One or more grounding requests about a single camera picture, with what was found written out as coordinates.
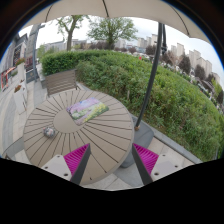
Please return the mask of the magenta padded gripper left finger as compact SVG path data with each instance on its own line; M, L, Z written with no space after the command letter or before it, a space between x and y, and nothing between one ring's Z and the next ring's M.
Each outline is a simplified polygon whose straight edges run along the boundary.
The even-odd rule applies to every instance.
M55 155L42 169L79 185L90 157L90 144L83 145L65 156Z

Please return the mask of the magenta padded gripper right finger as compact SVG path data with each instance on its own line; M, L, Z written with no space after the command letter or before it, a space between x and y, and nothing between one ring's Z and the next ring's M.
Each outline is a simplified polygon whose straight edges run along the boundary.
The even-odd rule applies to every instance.
M132 155L144 185L182 169L168 154L158 155L135 143L132 144Z

